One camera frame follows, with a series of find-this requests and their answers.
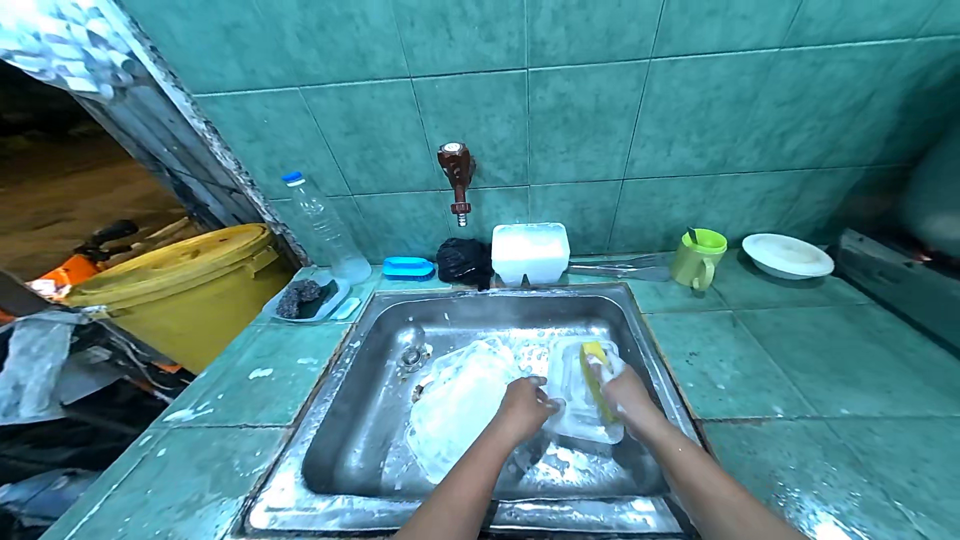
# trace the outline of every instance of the yellow bucket lid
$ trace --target yellow bucket lid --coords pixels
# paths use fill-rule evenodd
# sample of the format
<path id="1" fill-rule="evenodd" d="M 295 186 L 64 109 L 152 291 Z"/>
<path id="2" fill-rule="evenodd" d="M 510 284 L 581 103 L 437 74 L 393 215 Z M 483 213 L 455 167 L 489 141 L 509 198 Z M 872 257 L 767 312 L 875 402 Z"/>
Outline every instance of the yellow bucket lid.
<path id="1" fill-rule="evenodd" d="M 81 282 L 66 297 L 70 306 L 110 306 L 144 295 L 175 294 L 183 285 L 208 282 L 227 267 L 270 245 L 262 223 L 237 225 L 201 234 L 145 253 Z"/>

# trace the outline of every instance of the stainless steel sink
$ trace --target stainless steel sink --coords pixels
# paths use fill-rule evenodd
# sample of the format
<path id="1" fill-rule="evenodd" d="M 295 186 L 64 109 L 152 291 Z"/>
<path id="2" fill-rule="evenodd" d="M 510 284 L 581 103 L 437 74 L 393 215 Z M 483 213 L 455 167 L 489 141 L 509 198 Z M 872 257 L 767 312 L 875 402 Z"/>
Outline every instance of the stainless steel sink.
<path id="1" fill-rule="evenodd" d="M 299 429 L 257 494 L 246 526 L 352 535 L 399 528 L 433 488 L 404 436 L 431 362 L 474 340 L 497 336 L 521 365 L 536 368 L 533 364 L 545 361 L 549 342 L 562 335 L 595 335 L 617 343 L 667 418 L 697 440 L 622 284 L 378 294 L 331 362 Z M 494 498 L 486 525 L 491 532 L 688 530 L 657 462 L 630 437 L 611 446 L 542 430 L 504 466 Z"/>

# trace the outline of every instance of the brown faucet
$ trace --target brown faucet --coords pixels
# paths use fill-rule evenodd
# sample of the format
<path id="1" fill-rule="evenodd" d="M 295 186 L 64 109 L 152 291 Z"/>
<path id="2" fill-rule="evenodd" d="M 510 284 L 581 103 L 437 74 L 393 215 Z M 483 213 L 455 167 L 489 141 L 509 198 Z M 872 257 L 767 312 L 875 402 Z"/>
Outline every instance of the brown faucet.
<path id="1" fill-rule="evenodd" d="M 447 142 L 437 151 L 437 161 L 444 170 L 453 187 L 453 200 L 450 211 L 457 214 L 457 225 L 467 225 L 467 214 L 470 212 L 470 203 L 467 202 L 467 187 L 473 179 L 476 162 L 470 155 L 470 150 L 463 142 Z"/>

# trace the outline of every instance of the plastic bottle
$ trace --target plastic bottle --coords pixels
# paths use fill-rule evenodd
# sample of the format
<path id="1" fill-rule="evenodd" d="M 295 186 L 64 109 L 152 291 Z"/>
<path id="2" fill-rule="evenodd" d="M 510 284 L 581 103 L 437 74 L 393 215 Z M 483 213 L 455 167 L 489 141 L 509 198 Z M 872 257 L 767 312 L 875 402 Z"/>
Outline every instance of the plastic bottle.
<path id="1" fill-rule="evenodd" d="M 321 250 L 329 259 L 334 278 L 360 283 L 370 276 L 370 263 L 360 254 L 347 226 L 337 215 L 330 201 L 319 189 L 308 183 L 300 172 L 283 176 L 290 187 L 291 198 L 306 215 L 313 234 L 320 240 Z M 308 254 L 316 258 L 318 254 Z"/>

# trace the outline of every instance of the wet countertop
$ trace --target wet countertop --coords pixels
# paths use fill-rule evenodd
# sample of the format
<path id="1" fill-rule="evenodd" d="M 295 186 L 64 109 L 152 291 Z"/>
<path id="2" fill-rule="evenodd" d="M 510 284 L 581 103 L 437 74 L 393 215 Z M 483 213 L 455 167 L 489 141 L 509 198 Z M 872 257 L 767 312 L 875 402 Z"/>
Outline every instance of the wet countertop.
<path id="1" fill-rule="evenodd" d="M 603 281 L 630 286 L 706 446 L 772 510 L 814 538 L 960 536 L 956 357 L 840 279 L 775 280 L 738 250 L 706 294 L 562 279 Z M 351 294 L 451 288 L 375 269 Z M 258 317 L 43 540 L 239 537 L 248 495 L 360 311 Z"/>

